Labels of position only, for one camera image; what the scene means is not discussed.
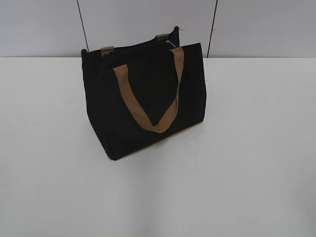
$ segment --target white table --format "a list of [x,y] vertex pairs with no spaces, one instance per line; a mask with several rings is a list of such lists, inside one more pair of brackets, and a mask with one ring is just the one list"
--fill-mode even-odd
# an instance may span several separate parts
[[0,236],[315,237],[316,59],[205,59],[204,123],[119,161],[79,58],[0,59]]

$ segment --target black tote bag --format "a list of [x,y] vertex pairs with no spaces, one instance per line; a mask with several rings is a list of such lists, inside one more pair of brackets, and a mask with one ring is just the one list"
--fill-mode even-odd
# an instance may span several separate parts
[[110,159],[203,121],[201,46],[174,41],[99,51],[97,66],[96,53],[82,51],[87,114]]

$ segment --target white surface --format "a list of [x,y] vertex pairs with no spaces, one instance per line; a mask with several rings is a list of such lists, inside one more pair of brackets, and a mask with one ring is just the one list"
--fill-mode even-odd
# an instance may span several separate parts
[[111,161],[80,59],[0,59],[0,236],[316,236],[316,59],[204,63],[204,123]]
[[0,0],[0,57],[80,56],[76,0]]
[[210,56],[316,57],[315,0],[219,0]]
[[215,0],[79,0],[90,50],[151,40],[179,26],[180,44],[207,53]]

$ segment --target strap tab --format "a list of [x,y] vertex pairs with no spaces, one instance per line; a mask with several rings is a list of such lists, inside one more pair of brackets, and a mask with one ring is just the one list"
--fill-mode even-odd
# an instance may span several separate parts
[[157,35],[157,41],[161,41],[161,40],[167,40],[169,35],[168,34],[161,34],[161,35]]
[[101,56],[103,56],[104,54],[109,54],[110,52],[114,52],[114,46],[101,48]]

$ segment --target tote bag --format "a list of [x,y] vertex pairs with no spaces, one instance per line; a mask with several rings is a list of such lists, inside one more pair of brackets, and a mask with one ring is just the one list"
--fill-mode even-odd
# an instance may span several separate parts
[[134,46],[81,52],[87,114],[110,159],[203,121],[201,45],[180,47],[178,30]]

